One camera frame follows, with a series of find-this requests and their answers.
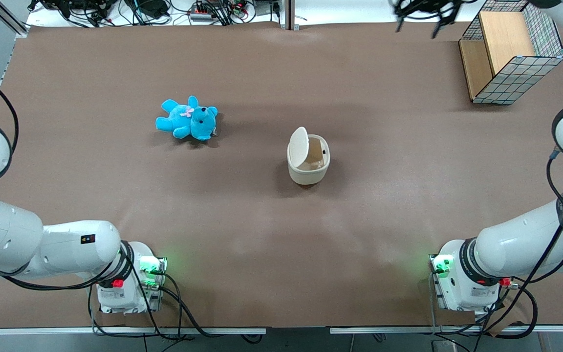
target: brown paper surface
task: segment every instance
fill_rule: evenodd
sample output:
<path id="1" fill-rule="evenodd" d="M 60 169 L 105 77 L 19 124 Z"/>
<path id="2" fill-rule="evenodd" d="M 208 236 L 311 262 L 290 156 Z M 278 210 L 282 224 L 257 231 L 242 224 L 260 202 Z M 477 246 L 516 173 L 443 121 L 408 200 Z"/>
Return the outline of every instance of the brown paper surface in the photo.
<path id="1" fill-rule="evenodd" d="M 563 107 L 563 62 L 510 107 L 473 105 L 466 24 L 436 40 L 432 28 L 35 27 L 2 85 L 21 129 L 0 199 L 146 243 L 202 326 L 429 325 L 427 256 L 553 199 L 544 167 Z M 221 114 L 208 143 L 155 130 L 161 103 L 190 94 Z M 309 189 L 286 165 L 299 126 L 333 156 Z M 554 179 L 563 189 L 563 158 Z M 563 274 L 531 289 L 540 323 L 563 324 Z M 88 326 L 86 300 L 0 279 L 0 328 Z M 157 320 L 174 326 L 168 304 Z"/>

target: green light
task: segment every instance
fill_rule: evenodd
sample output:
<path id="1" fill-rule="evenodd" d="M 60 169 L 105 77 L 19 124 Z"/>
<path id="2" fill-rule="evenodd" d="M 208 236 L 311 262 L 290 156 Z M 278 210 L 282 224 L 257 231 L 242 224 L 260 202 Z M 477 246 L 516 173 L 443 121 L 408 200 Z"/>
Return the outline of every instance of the green light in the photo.
<path id="1" fill-rule="evenodd" d="M 144 256 L 140 258 L 140 269 L 144 271 L 156 270 L 159 267 L 159 260 L 153 256 Z"/>

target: white trash bin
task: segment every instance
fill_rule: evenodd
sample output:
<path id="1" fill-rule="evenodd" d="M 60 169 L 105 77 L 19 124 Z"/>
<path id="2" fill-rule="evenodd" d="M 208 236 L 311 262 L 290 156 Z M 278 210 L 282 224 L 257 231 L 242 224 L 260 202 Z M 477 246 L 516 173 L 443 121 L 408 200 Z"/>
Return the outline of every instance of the white trash bin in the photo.
<path id="1" fill-rule="evenodd" d="M 299 185 L 313 185 L 325 176 L 331 156 L 324 138 L 299 127 L 290 136 L 286 158 L 290 178 Z"/>

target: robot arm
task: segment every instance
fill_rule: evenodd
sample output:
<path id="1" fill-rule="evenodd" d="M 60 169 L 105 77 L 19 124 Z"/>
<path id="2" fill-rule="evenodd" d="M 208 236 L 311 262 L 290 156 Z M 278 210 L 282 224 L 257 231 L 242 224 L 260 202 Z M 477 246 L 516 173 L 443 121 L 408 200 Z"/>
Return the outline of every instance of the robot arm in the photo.
<path id="1" fill-rule="evenodd" d="M 552 134 L 563 153 L 563 109 L 552 123 Z M 483 229 L 476 238 L 446 243 L 432 259 L 433 270 L 438 273 L 436 289 L 444 298 L 444 306 L 485 314 L 484 308 L 490 308 L 497 300 L 499 280 L 529 275 L 560 229 L 555 245 L 537 273 L 556 269 L 563 262 L 563 207 L 560 204 L 552 201 Z"/>
<path id="2" fill-rule="evenodd" d="M 0 129 L 0 177 L 11 162 L 11 146 Z M 36 214 L 0 201 L 0 276 L 25 288 L 37 285 L 26 279 L 49 278 L 78 274 L 95 278 L 103 312 L 146 312 L 159 308 L 164 276 L 143 270 L 147 265 L 154 272 L 164 272 L 166 261 L 157 259 L 139 242 L 121 241 L 112 223 L 83 220 L 43 226 Z"/>

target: stuffed toy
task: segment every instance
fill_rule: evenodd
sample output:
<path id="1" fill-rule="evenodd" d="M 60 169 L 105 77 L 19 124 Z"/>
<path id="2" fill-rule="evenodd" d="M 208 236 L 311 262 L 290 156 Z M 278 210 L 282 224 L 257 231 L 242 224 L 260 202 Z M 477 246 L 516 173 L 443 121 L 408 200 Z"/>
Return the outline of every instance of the stuffed toy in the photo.
<path id="1" fill-rule="evenodd" d="M 156 128 L 172 132 L 178 139 L 192 135 L 204 142 L 210 139 L 217 127 L 217 108 L 200 107 L 199 101 L 192 95 L 188 98 L 188 105 L 169 99 L 162 103 L 162 109 L 168 112 L 168 117 L 157 118 Z"/>

